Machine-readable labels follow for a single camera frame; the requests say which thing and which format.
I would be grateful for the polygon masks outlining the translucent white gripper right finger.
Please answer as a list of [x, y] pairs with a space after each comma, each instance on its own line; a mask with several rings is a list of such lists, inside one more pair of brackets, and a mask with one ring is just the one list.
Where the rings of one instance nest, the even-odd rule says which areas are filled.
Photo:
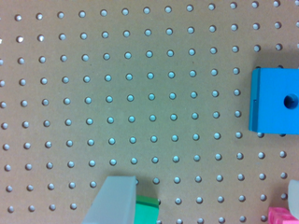
[[299, 181], [292, 179], [288, 186], [288, 206], [291, 214], [299, 218]]

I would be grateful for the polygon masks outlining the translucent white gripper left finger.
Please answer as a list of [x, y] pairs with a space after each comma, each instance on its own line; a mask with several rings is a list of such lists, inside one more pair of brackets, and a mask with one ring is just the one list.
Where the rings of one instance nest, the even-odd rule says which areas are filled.
[[136, 178], [108, 176], [81, 224], [134, 224]]

